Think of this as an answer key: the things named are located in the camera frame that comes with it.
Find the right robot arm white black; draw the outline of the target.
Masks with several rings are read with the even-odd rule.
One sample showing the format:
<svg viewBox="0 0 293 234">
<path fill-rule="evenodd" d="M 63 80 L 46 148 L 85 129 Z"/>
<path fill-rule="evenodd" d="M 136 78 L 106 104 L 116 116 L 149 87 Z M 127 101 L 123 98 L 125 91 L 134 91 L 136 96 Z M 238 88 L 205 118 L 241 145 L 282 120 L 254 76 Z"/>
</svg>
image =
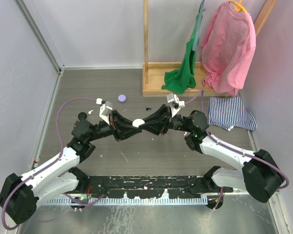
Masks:
<svg viewBox="0 0 293 234">
<path fill-rule="evenodd" d="M 133 126 L 154 135 L 164 135 L 168 130 L 187 132 L 185 141 L 191 150 L 232 166 L 232 170 L 214 167 L 206 173 L 204 185 L 210 192 L 230 187 L 247 191 L 257 201 L 266 203 L 277 190 L 289 185 L 289 179 L 269 152 L 245 150 L 212 135 L 208 132 L 209 125 L 203 112 L 194 110 L 184 117 L 163 105 L 150 116 L 134 120 Z"/>
</svg>

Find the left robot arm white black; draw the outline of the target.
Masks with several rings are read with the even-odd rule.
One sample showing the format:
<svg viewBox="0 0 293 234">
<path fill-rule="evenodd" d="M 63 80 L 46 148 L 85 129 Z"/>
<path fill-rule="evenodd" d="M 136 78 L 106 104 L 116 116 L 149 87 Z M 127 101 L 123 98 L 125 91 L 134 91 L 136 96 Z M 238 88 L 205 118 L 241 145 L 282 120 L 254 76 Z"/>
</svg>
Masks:
<svg viewBox="0 0 293 234">
<path fill-rule="evenodd" d="M 83 193 L 88 188 L 87 175 L 77 165 L 90 157 L 95 150 L 92 141 L 113 136 L 125 140 L 142 131 L 142 119 L 131 121 L 112 111 L 106 120 L 92 124 L 86 119 L 75 122 L 73 138 L 62 146 L 60 152 L 39 167 L 22 175 L 10 174 L 0 192 L 1 222 L 5 229 L 10 217 L 16 225 L 27 221 L 44 202 L 60 194 L 75 191 Z"/>
</svg>

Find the white earbud charging case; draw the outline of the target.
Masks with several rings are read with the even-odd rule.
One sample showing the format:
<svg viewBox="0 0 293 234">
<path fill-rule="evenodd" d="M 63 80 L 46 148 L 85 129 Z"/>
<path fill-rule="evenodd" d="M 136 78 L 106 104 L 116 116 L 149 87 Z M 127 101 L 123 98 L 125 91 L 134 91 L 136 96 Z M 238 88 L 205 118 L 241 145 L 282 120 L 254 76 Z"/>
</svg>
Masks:
<svg viewBox="0 0 293 234">
<path fill-rule="evenodd" d="M 139 128 L 141 125 L 143 125 L 143 124 L 145 124 L 145 121 L 143 120 L 143 119 L 140 119 L 140 118 L 138 118 L 138 119 L 135 119 L 135 120 L 133 120 L 133 122 L 132 122 L 132 126 L 133 127 L 136 127 L 136 128 Z"/>
</svg>

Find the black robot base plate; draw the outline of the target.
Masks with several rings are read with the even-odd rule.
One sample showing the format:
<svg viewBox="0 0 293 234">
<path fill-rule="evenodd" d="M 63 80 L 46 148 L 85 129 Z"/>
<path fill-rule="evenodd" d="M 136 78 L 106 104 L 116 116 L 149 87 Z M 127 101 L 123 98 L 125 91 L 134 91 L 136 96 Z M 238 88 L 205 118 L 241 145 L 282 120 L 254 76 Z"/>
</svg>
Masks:
<svg viewBox="0 0 293 234">
<path fill-rule="evenodd" d="M 140 199 L 160 198 L 168 192 L 170 199 L 200 198 L 207 193 L 219 193 L 220 187 L 205 177 L 196 175 L 163 176 L 90 176 L 80 188 L 70 194 L 85 194 L 92 197 L 105 195 L 108 198 Z"/>
</svg>

